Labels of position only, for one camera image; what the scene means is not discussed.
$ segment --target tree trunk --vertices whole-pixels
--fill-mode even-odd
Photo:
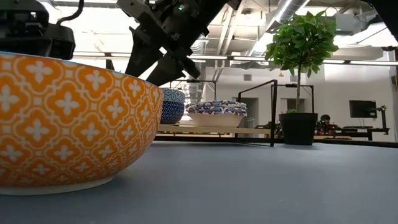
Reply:
[[[301,65],[297,69],[297,96],[296,96],[296,112],[299,112],[300,104],[300,89],[301,89]]]

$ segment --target potted plant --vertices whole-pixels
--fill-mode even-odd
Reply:
[[[313,15],[294,15],[281,25],[274,35],[271,44],[267,45],[266,60],[274,59],[274,64],[281,70],[289,70],[292,76],[297,69],[296,110],[280,114],[284,141],[286,144],[312,145],[315,124],[318,115],[315,113],[297,113],[300,102],[301,74],[306,71],[307,77],[318,73],[319,66],[331,52],[338,50],[333,44],[336,35],[336,24],[322,15],[325,11]]]

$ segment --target bowl rim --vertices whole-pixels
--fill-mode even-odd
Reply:
[[[59,59],[59,58],[50,58],[50,57],[43,57],[43,56],[29,55],[29,54],[21,54],[21,53],[14,53],[14,52],[5,52],[5,51],[1,51],[0,50],[0,57],[3,56],[3,55],[21,55],[21,56],[25,56],[25,57],[45,58],[45,59],[50,59],[50,60],[55,60],[55,61],[60,61],[60,62],[65,62],[65,63],[72,63],[72,64],[75,64],[75,65],[83,65],[83,66],[88,66],[88,67],[92,67],[92,68],[98,68],[98,69],[102,69],[102,70],[107,70],[107,71],[112,72],[112,73],[117,73],[117,74],[121,74],[121,75],[127,75],[129,78],[133,78],[133,79],[136,79],[136,80],[139,80],[139,81],[143,81],[143,82],[148,83],[148,84],[150,84],[150,85],[152,85],[152,86],[154,86],[156,88],[161,88],[159,86],[156,86],[156,85],[152,84],[151,82],[148,82],[147,80],[142,80],[139,77],[134,77],[134,76],[131,76],[131,75],[128,75],[128,74],[125,74],[125,73],[121,73],[121,72],[117,72],[117,71],[114,71],[114,70],[110,70],[110,69],[107,69],[107,68],[100,68],[100,67],[96,67],[96,66],[92,66],[92,65],[86,65],[86,64],[83,64],[83,63],[72,62],[70,60],[62,60],[62,59]]]

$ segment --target black plant pot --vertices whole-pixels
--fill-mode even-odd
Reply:
[[[311,146],[317,119],[315,113],[280,114],[285,144]]]

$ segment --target stacked bowls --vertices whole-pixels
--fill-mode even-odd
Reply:
[[[237,128],[248,115],[246,104],[229,100],[190,103],[185,109],[197,127]]]
[[[161,124],[175,124],[184,114],[185,94],[170,88],[161,88],[163,92],[163,107]]]
[[[160,88],[53,58],[0,52],[0,194],[70,192],[109,182],[146,151]]]

